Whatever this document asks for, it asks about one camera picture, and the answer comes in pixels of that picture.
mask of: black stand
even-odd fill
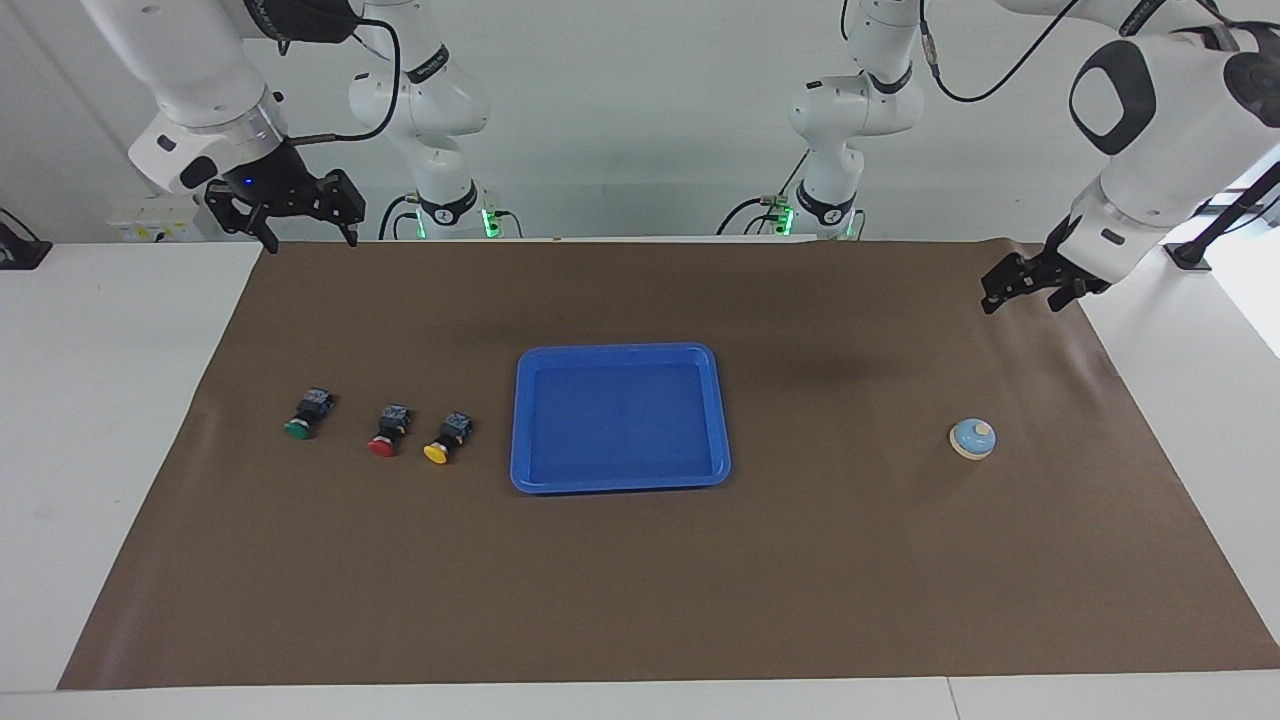
[[[1207,272],[1212,270],[1208,263],[1204,261],[1204,251],[1208,250],[1213,241],[1222,237],[1222,234],[1235,224],[1236,220],[1244,217],[1258,201],[1261,201],[1268,192],[1275,190],[1280,184],[1280,163],[1271,165],[1271,169],[1262,173],[1258,182],[1253,183],[1249,190],[1245,190],[1235,199],[1235,202],[1230,208],[1222,210],[1222,214],[1213,220],[1210,227],[1204,228],[1204,232],[1199,233],[1196,240],[1190,242],[1175,242],[1165,246],[1165,252],[1172,259],[1174,264],[1183,270],[1193,272]]]
[[[0,223],[0,270],[35,270],[52,246],[42,240],[27,242]]]

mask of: green light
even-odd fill
[[[778,218],[777,224],[773,227],[776,234],[791,234],[791,224],[795,223],[796,211],[786,205],[782,206],[782,214]]]
[[[488,208],[481,209],[480,215],[484,218],[484,233],[489,237],[502,237],[502,222],[498,217]]]

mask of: blue round object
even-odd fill
[[[969,460],[982,460],[996,450],[996,429],[978,418],[960,420],[951,428],[951,447]]]

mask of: white wall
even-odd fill
[[[132,141],[154,104],[93,32],[78,0],[0,0],[0,9],[6,4],[49,49],[88,111],[60,114],[49,81],[31,69],[10,70],[18,50],[0,47],[6,168],[0,202],[55,238],[104,240],[102,197],[142,192],[116,146]],[[776,191],[804,150],[787,124],[796,90],[850,69],[837,0],[435,0],[433,6],[454,60],[494,100],[489,128],[463,138],[476,176],[520,213],[531,234],[714,231],[739,200]],[[1280,19],[1274,0],[1222,6],[1238,17]],[[943,70],[961,91],[986,88],[1047,23],[989,0],[937,3],[931,19]],[[20,32],[9,26],[5,20],[6,31]],[[922,64],[928,108],[920,126],[860,143],[868,159],[860,193],[868,233],[1041,240],[1105,163],[1071,124],[1066,97],[1079,65],[1110,38],[1101,26],[1065,23],[1018,79],[977,106],[943,99]],[[294,46],[280,59],[273,42],[250,41],[247,53],[287,95],[294,133],[358,129],[347,111],[347,83],[376,63],[360,46]],[[68,155],[92,159],[92,172]],[[374,218],[390,196],[411,190],[385,142],[311,147],[305,155],[314,172],[347,169]],[[79,195],[83,206],[55,214],[44,191],[13,179],[14,165]],[[282,231],[335,236],[307,222]]]

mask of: red cap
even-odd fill
[[[380,457],[396,456],[396,446],[392,445],[392,441],[384,438],[383,436],[378,436],[369,441],[369,451]]]

